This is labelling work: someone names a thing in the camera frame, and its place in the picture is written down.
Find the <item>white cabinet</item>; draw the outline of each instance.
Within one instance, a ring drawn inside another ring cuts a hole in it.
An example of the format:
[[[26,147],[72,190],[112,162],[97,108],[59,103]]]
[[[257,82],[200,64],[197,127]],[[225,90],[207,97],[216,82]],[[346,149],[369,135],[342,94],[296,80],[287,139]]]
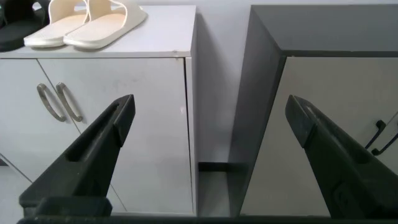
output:
[[[192,216],[196,7],[143,9],[149,17],[142,25],[101,50],[24,47],[0,53],[0,81],[7,83],[0,90],[0,150],[34,180],[112,101],[133,94],[136,116],[108,191],[113,212]],[[39,83],[66,121],[46,110]]]
[[[129,212],[193,213],[183,58],[39,59],[67,86],[83,132],[116,98],[133,94],[136,116],[112,185]]]
[[[0,154],[34,181],[80,133],[36,60],[1,59],[0,71]],[[39,84],[47,106],[65,121],[47,111]]]
[[[305,152],[286,120],[287,99],[297,95],[313,103],[365,146],[377,131],[376,121],[388,123],[398,111],[397,70],[396,58],[289,57],[242,213],[328,215]]]

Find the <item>gray cabinet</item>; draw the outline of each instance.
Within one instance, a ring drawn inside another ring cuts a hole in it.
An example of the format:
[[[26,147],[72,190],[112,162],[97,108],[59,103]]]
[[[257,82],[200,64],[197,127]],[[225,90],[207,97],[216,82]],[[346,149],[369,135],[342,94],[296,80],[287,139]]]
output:
[[[398,6],[252,7],[229,155],[233,215],[329,216],[285,117],[289,95],[313,103],[362,146],[384,121],[369,153],[398,133],[397,12]],[[377,158],[398,173],[398,143]]]

